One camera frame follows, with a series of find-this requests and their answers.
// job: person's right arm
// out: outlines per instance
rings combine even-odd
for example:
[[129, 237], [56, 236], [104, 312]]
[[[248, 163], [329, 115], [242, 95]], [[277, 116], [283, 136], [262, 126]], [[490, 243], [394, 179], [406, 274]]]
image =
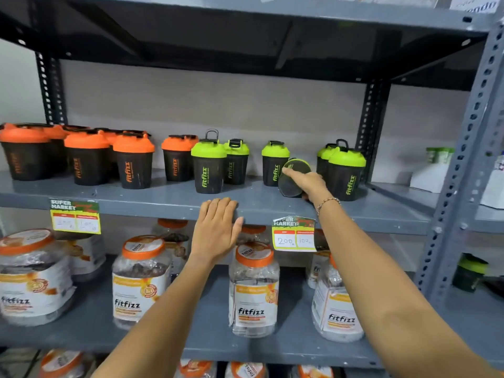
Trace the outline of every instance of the person's right arm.
[[[315, 172], [282, 170], [315, 207], [331, 198]], [[387, 371], [397, 378], [501, 378], [443, 321], [415, 284], [335, 200], [319, 222], [359, 321]]]

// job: super market price tag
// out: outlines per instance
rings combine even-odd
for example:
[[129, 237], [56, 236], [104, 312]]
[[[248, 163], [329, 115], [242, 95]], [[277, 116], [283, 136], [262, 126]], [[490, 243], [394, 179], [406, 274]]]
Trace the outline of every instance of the super market price tag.
[[276, 250], [315, 252], [313, 233], [315, 220], [302, 216], [286, 216], [273, 220], [271, 237]]
[[97, 202], [49, 198], [52, 228], [55, 231], [101, 234]]

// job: plastic jar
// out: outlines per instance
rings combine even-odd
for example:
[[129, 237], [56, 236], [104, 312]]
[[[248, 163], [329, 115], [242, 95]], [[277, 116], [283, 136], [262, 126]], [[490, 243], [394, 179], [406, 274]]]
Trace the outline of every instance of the plastic jar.
[[317, 279], [312, 320], [320, 335], [329, 341], [353, 342], [364, 335], [332, 255]]
[[329, 366], [295, 365], [289, 372], [289, 378], [335, 378], [335, 376]]
[[173, 378], [216, 378], [217, 362], [181, 359]]
[[81, 378], [91, 375], [94, 359], [80, 351], [51, 350], [41, 360], [39, 378]]
[[322, 268], [322, 264], [329, 259], [331, 254], [325, 238], [322, 229], [315, 229], [313, 241], [317, 252], [308, 258], [308, 264], [306, 265], [306, 283], [312, 289], [317, 286], [318, 273]]
[[263, 363], [228, 362], [224, 378], [269, 378], [268, 367]]
[[55, 231], [54, 236], [71, 256], [70, 270], [75, 282], [91, 281], [102, 272], [105, 244], [101, 235]]
[[164, 240], [154, 235], [136, 236], [123, 245], [112, 265], [114, 324], [129, 330], [170, 285], [171, 254]]
[[248, 241], [259, 241], [264, 244], [271, 243], [271, 234], [268, 234], [265, 225], [243, 224], [241, 230], [236, 245], [242, 245]]
[[166, 249], [172, 253], [171, 278], [177, 277], [186, 265], [191, 252], [191, 230], [187, 220], [158, 219], [152, 234], [162, 237]]
[[48, 229], [0, 240], [0, 312], [8, 323], [37, 326], [65, 312], [75, 291], [70, 256]]
[[229, 266], [229, 326], [236, 336], [266, 337], [275, 331], [280, 267], [269, 245], [238, 245]]

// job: person's left arm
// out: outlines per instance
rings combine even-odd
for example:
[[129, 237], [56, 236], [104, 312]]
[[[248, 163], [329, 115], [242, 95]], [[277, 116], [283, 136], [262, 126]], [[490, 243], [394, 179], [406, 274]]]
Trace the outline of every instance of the person's left arm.
[[192, 316], [210, 271], [236, 243], [243, 218], [232, 225], [236, 202], [229, 197], [201, 205], [186, 265], [100, 365], [93, 378], [173, 377]]

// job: person's left hand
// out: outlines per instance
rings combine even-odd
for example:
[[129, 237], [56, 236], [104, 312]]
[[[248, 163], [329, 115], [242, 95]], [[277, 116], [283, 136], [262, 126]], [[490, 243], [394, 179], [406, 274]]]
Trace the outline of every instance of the person's left hand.
[[238, 203], [229, 197], [208, 200], [201, 204], [192, 235], [190, 258], [214, 266], [236, 244], [242, 230], [243, 217], [232, 224]]

